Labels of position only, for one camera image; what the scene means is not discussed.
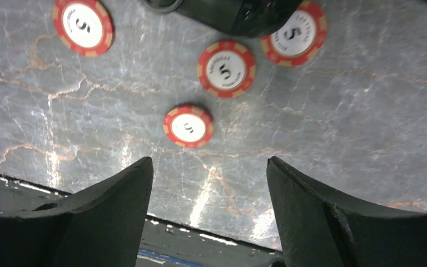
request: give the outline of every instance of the marble surface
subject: marble surface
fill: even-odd
[[[149,212],[280,248],[265,179],[276,155],[379,204],[427,211],[427,4],[318,1],[324,48],[275,66],[258,39],[257,76],[219,99],[196,76],[199,55],[228,38],[134,0],[105,1],[113,46],[78,57],[53,28],[50,0],[0,0],[0,173],[76,192],[142,156],[155,163]],[[207,106],[216,131],[201,149],[164,134],[176,104]]]

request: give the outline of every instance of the white chip center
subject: white chip center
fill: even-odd
[[[216,53],[207,63],[207,79],[221,90],[237,87],[245,78],[246,64],[235,52]]]
[[[102,39],[102,21],[89,6],[70,4],[63,12],[63,27],[69,38],[77,45],[91,48]]]
[[[310,47],[315,36],[314,18],[307,12],[298,10],[280,30],[272,34],[272,45],[285,56],[296,56]]]
[[[172,133],[184,142],[196,142],[205,134],[205,123],[192,114],[181,114],[171,124]]]

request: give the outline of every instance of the poker chip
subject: poker chip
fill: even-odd
[[[282,28],[261,39],[261,47],[272,62],[298,66],[319,52],[326,33],[326,17],[320,6],[303,1]]]
[[[222,98],[244,93],[256,75],[251,52],[234,41],[220,41],[209,46],[199,58],[197,76],[207,92]]]
[[[113,25],[96,0],[56,0],[53,24],[64,45],[86,57],[105,53],[113,41]]]
[[[171,110],[165,117],[163,129],[166,136],[183,147],[201,147],[214,134],[212,117],[194,105],[181,105]]]

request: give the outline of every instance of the red poker chip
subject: red poker chip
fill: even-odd
[[[56,0],[53,24],[64,45],[85,57],[104,54],[113,41],[113,25],[97,0]]]
[[[222,98],[244,93],[256,75],[251,52],[234,41],[220,41],[209,46],[199,58],[197,76],[207,92]]]
[[[319,52],[327,30],[320,6],[303,1],[282,28],[261,39],[261,47],[267,57],[280,66],[302,65]]]
[[[183,147],[201,147],[214,134],[212,117],[194,105],[181,105],[171,110],[165,117],[163,129],[166,136]]]

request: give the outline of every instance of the table surface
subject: table surface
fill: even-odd
[[[61,42],[50,0],[0,0],[0,173],[76,192],[142,156],[154,160],[149,212],[280,248],[265,177],[276,155],[378,204],[427,211],[427,4],[324,0],[323,49],[301,67],[275,66],[259,39],[237,39],[257,75],[220,99],[198,82],[197,60],[230,39],[137,1],[105,1],[113,46],[79,57]],[[176,104],[215,120],[201,149],[162,128]]]

